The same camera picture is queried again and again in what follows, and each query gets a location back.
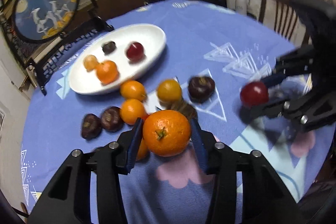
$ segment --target round table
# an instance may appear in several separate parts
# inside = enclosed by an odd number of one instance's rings
[[[258,22],[213,4],[166,0],[111,19],[115,28],[151,23],[167,35],[167,46],[158,63],[139,81],[144,84],[148,112],[157,111],[155,89],[164,79],[175,77],[188,97],[187,82],[192,75],[209,75],[216,82],[214,95],[194,105],[199,124],[233,150],[260,150],[278,172],[298,201],[314,181],[334,135],[334,126],[309,133],[296,132],[290,121],[258,118],[245,124],[239,117],[241,87],[270,73],[275,57],[293,49],[288,41]],[[120,106],[119,92],[83,96],[68,85],[71,64],[87,43],[65,62],[46,84],[46,97],[37,89],[29,107],[21,152],[23,189],[29,211],[69,153],[85,153],[117,140],[120,132],[102,134],[91,141],[80,136],[86,113],[97,116],[109,106]],[[278,92],[300,93],[305,78],[286,80]],[[129,130],[124,126],[122,131]],[[198,167],[192,145],[175,157],[151,154],[135,164],[127,176],[120,175],[127,220],[130,224],[204,223],[210,204],[213,176]],[[91,218],[98,223],[95,175],[91,179]],[[242,210],[242,181],[237,179],[237,212]]]

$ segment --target chair backrest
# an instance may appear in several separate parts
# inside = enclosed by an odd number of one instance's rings
[[[266,1],[261,0],[259,22],[263,23],[266,11]],[[290,6],[289,0],[275,0],[275,22],[274,31],[285,37],[287,40],[292,38],[294,29],[296,27],[298,16],[295,10]],[[302,44],[308,44],[309,36],[307,33],[304,36]]]

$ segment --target white oval plate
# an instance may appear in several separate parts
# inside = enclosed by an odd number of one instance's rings
[[[105,55],[101,46],[114,41],[117,49]],[[132,41],[141,43],[144,47],[144,60],[131,64],[125,55],[125,50]],[[152,24],[135,24],[116,29],[97,39],[85,49],[71,67],[69,84],[71,89],[79,94],[97,95],[116,90],[123,82],[141,77],[159,58],[166,46],[166,34],[158,26]],[[119,70],[119,78],[108,85],[102,85],[95,70],[87,72],[83,65],[84,58],[92,54],[99,62],[112,60]]]

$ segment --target tablecloth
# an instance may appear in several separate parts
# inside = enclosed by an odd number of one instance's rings
[[[147,5],[108,21],[115,28],[151,23],[167,35],[159,61],[139,81],[144,84],[148,112],[157,110],[155,89],[175,77],[188,99],[187,82],[193,75],[209,75],[216,83],[214,95],[194,105],[202,129],[237,151],[260,150],[298,201],[322,166],[335,127],[308,133],[296,132],[290,121],[279,117],[245,121],[239,92],[247,82],[270,73],[275,57],[293,49],[288,41],[258,22],[213,4],[189,0],[166,0]],[[31,99],[21,151],[22,185],[26,204],[32,210],[58,167],[76,148],[90,152],[117,140],[120,132],[102,134],[91,141],[80,136],[86,113],[99,116],[109,106],[120,106],[119,92],[84,96],[68,85],[68,72],[86,44],[46,84],[44,97],[36,90]],[[308,90],[304,77],[291,77],[272,90],[275,96],[296,96]],[[98,223],[95,175],[91,179],[91,218]],[[210,204],[213,176],[201,172],[192,145],[175,157],[151,154],[136,163],[120,187],[130,224],[204,223]],[[242,180],[237,178],[236,222],[241,220]]]

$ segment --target small orange fruit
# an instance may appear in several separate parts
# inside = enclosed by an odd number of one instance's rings
[[[96,66],[96,75],[103,85],[110,84],[119,77],[117,65],[111,60],[105,60]]]
[[[180,84],[174,79],[164,80],[156,89],[157,97],[164,103],[173,103],[182,98]]]
[[[188,119],[175,110],[160,110],[149,115],[142,129],[148,149],[158,156],[181,153],[188,145],[191,128]]]
[[[140,146],[139,146],[139,150],[138,150],[138,154],[136,156],[136,160],[143,160],[147,154],[148,154],[149,150],[148,150],[148,147],[147,145],[145,144],[144,140],[141,139],[141,143],[140,143]]]
[[[143,84],[138,81],[127,81],[120,87],[120,93],[125,99],[137,99],[142,101],[146,97],[146,90]]]
[[[142,102],[136,99],[128,99],[120,107],[120,116],[122,120],[130,125],[135,124],[137,118],[146,115],[145,107]]]
[[[94,70],[98,64],[97,58],[92,54],[85,56],[83,60],[84,68],[86,68],[87,71]]]

